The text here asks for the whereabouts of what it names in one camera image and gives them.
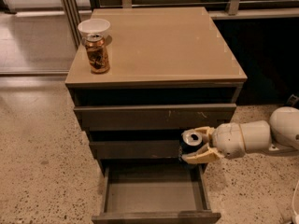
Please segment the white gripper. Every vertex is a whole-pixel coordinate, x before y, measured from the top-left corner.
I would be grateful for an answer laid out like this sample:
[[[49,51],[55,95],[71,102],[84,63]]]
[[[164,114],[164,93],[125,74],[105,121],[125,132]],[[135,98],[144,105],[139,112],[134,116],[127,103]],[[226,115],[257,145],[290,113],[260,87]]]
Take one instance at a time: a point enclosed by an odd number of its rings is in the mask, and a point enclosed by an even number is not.
[[[213,147],[208,143],[211,135]],[[222,124],[216,130],[209,126],[189,129],[182,138],[185,143],[206,143],[197,151],[181,156],[188,164],[210,163],[223,157],[236,159],[246,154],[243,133],[236,123]]]

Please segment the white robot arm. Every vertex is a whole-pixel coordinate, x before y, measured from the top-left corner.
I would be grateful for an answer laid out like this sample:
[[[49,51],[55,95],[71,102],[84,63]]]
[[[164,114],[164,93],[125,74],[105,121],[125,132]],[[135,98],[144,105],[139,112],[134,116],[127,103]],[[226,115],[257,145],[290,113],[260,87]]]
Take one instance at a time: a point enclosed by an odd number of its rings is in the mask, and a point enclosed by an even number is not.
[[[299,150],[299,110],[283,106],[276,109],[269,121],[223,123],[217,128],[198,127],[182,134],[183,144],[200,146],[181,154],[188,164],[209,163],[219,159],[236,159],[250,153],[269,156],[297,155]]]

